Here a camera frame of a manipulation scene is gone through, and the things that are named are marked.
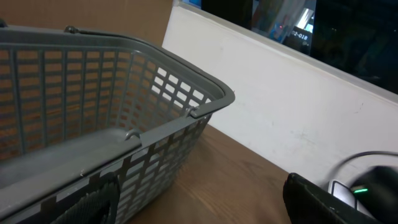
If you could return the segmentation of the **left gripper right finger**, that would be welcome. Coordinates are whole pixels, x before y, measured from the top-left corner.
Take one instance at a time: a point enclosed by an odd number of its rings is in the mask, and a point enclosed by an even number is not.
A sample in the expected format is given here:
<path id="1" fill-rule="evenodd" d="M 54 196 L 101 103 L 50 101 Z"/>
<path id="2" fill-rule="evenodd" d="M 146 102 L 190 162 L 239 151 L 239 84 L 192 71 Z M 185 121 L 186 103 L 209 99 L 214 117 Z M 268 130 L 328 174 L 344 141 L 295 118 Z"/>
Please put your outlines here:
<path id="1" fill-rule="evenodd" d="M 285 181 L 283 200 L 292 224 L 381 224 L 296 173 Z"/>

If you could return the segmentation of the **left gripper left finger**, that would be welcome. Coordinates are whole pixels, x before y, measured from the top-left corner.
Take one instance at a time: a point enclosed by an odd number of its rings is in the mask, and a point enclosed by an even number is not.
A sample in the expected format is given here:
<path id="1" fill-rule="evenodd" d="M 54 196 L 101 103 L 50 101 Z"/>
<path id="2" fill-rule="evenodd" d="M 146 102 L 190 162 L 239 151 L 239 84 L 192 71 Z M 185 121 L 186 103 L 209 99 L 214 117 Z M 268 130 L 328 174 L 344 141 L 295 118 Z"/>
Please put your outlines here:
<path id="1" fill-rule="evenodd" d="M 118 177 L 110 172 L 21 223 L 114 224 L 120 193 Z"/>

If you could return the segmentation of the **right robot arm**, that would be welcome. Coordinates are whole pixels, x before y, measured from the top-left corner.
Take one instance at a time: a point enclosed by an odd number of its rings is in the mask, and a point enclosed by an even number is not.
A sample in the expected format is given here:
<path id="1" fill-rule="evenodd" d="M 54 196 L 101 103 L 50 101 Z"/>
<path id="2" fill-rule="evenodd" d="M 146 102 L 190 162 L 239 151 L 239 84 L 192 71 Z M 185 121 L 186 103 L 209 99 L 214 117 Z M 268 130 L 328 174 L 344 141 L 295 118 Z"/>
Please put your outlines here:
<path id="1" fill-rule="evenodd" d="M 350 186 L 358 202 L 382 223 L 397 223 L 397 169 L 376 166 Z"/>

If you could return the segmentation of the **white barcode scanner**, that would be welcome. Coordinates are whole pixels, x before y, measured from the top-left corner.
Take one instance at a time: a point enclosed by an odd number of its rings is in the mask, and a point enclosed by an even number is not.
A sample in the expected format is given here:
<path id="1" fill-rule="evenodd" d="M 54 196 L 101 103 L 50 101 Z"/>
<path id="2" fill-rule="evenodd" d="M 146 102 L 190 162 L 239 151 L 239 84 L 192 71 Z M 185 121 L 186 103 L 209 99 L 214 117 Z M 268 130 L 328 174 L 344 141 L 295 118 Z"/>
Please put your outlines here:
<path id="1" fill-rule="evenodd" d="M 354 208 L 355 210 L 374 218 L 363 205 L 358 202 L 353 194 L 351 193 L 350 189 L 345 186 L 342 182 L 337 180 L 331 180 L 328 183 L 328 193 L 333 195 L 334 197 L 338 198 L 345 204 L 349 205 L 350 207 Z"/>

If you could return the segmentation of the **white window sill ledge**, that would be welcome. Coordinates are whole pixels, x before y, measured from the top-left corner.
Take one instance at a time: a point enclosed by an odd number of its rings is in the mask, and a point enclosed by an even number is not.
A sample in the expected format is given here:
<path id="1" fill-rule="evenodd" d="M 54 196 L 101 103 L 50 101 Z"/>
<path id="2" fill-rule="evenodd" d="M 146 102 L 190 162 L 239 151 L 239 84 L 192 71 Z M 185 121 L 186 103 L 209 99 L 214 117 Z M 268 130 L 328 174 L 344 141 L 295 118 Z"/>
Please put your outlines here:
<path id="1" fill-rule="evenodd" d="M 397 95 L 174 1 L 163 48 L 227 84 L 236 96 L 210 124 L 287 172 L 319 184 L 396 166 Z"/>

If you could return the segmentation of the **grey plastic shopping basket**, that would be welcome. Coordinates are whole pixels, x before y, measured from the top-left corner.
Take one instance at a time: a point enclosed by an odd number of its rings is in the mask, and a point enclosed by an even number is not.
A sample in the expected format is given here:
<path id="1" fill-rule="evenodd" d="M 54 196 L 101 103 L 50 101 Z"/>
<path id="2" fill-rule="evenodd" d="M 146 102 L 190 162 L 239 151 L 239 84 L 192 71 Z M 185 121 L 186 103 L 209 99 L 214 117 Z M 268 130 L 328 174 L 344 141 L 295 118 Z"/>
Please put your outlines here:
<path id="1" fill-rule="evenodd" d="M 143 40 L 1 23 L 1 222 L 114 172 L 115 224 L 174 181 L 232 89 Z"/>

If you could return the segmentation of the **glass window pane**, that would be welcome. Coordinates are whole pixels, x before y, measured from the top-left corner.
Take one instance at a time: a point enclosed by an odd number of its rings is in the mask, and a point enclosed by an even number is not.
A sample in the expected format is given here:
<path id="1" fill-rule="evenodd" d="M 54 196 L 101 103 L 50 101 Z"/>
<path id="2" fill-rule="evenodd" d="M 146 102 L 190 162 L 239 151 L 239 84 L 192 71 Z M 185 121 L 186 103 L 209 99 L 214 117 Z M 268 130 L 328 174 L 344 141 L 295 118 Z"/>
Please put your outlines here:
<path id="1" fill-rule="evenodd" d="M 397 0 L 186 0 L 397 93 Z"/>

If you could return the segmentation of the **brown cardboard panel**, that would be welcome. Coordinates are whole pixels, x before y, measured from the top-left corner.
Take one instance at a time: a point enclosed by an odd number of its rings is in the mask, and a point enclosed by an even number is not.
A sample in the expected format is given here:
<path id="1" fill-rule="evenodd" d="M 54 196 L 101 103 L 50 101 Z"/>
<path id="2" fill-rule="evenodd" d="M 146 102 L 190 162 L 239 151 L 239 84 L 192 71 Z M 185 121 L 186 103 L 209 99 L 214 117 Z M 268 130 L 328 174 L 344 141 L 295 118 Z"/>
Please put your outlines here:
<path id="1" fill-rule="evenodd" d="M 1 19 L 17 26 L 100 30 L 161 45 L 172 6 L 172 0 L 1 0 Z"/>

